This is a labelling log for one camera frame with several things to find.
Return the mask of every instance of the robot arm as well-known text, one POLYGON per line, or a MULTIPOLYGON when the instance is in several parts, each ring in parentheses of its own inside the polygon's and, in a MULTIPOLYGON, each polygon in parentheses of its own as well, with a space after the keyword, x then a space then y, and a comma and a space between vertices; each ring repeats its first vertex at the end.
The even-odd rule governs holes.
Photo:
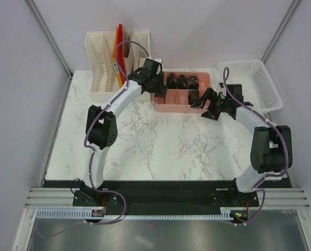
MULTIPOLYGON (((251 103, 243 102, 241 85, 228 85, 228 88, 240 102, 246 106, 253 107, 251 103)), ((242 123, 253 134, 250 154, 251 165, 241 176, 234 179, 234 193, 254 192, 256 187, 265 180, 266 176, 279 174, 283 170, 285 166, 285 153, 281 140, 265 121, 261 120, 250 110, 240 106, 228 93, 226 97, 222 98, 221 94, 217 94, 213 89, 208 88, 199 101, 192 104, 191 107, 202 109, 208 100, 210 104, 207 111, 202 114, 202 117, 218 120, 220 113, 225 112, 233 119, 242 123)), ((291 130, 285 125, 271 124, 280 131, 286 142, 290 167, 292 165, 291 130)))
MULTIPOLYGON (((107 107, 99 120, 94 124, 88 137, 88 141, 95 149, 93 157, 92 180, 97 188, 103 183, 103 170, 109 148, 117 139, 116 119, 121 112, 143 92, 155 93, 156 97, 166 96, 164 86, 164 73, 161 64, 157 61, 146 59, 144 66, 128 76, 129 84, 125 81, 121 89, 102 106, 91 106, 88 110, 86 133, 94 119, 107 107)), ((92 187, 89 176, 86 175, 84 182, 92 187)))

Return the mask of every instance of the table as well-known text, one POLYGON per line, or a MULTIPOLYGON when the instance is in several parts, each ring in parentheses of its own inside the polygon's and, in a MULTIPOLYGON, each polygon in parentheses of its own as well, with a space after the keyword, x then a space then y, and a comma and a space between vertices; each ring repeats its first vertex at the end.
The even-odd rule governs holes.
MULTIPOLYGON (((216 69, 207 71, 218 89, 216 69)), ((75 71, 45 180, 83 179, 90 151, 83 146, 92 71, 75 71)), ((227 114, 218 121, 193 113, 156 112, 153 103, 132 103, 117 119, 118 138, 104 169, 109 180, 223 180, 250 165, 252 134, 227 114)))

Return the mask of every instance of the white plastic basket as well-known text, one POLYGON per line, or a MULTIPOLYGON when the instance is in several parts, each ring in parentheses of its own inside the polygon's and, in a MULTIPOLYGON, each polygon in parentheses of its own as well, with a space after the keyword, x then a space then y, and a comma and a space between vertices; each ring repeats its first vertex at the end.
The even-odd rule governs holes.
POLYGON ((230 70, 227 84, 241 84, 244 101, 251 102, 255 109, 264 114, 283 107, 274 82, 265 65, 260 60, 233 60, 217 65, 221 82, 223 70, 230 70))
MULTIPOLYGON (((132 40, 140 43, 150 53, 150 32, 149 31, 125 31, 132 33, 132 40)), ((118 80, 116 77, 112 52, 116 39, 115 31, 88 32, 85 40, 88 58, 93 72, 93 83, 91 88, 91 98, 94 102, 106 102, 118 90, 118 80)), ((146 54, 139 50, 137 45, 133 45, 134 65, 139 58, 146 58, 146 54)), ((149 93, 143 93, 135 99, 136 102, 150 102, 149 93)))

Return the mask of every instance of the perforated basket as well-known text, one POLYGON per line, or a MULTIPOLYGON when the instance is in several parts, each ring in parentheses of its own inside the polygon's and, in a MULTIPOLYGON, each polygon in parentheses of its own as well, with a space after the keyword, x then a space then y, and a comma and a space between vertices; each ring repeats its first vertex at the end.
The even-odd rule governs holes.
POLYGON ((217 65, 220 79, 223 79, 225 67, 229 67, 230 70, 227 84, 241 84, 244 101, 251 102, 258 112, 264 114, 283 107, 281 97, 263 62, 260 60, 221 62, 217 65))

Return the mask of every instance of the black cable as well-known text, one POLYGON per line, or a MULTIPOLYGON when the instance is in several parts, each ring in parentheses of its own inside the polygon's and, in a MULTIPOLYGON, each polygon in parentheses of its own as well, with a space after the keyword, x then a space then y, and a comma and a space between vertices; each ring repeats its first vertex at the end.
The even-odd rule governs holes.
POLYGON ((80 180, 79 178, 76 178, 76 179, 74 179, 74 180, 72 181, 70 189, 71 189, 72 194, 74 194, 74 195, 75 195, 75 193, 73 192, 72 188, 73 188, 74 182, 75 182, 76 180, 79 180, 79 181, 81 182, 81 180, 80 180))

